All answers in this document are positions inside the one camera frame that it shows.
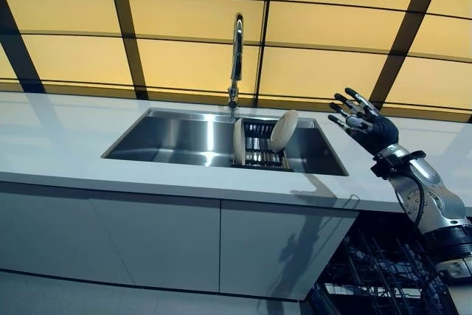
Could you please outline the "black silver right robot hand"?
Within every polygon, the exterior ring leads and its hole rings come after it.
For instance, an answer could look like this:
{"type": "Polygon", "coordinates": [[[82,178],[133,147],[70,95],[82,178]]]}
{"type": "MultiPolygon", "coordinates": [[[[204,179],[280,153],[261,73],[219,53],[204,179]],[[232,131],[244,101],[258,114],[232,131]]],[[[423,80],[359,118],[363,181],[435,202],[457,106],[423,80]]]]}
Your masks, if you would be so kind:
{"type": "Polygon", "coordinates": [[[379,154],[390,145],[399,143],[398,128],[391,120],[383,116],[369,100],[355,90],[346,88],[345,93],[352,99],[339,93],[334,94],[334,98],[347,110],[337,103],[330,103],[330,107],[342,116],[342,119],[339,119],[329,114],[328,119],[331,122],[334,122],[372,156],[379,154]]]}

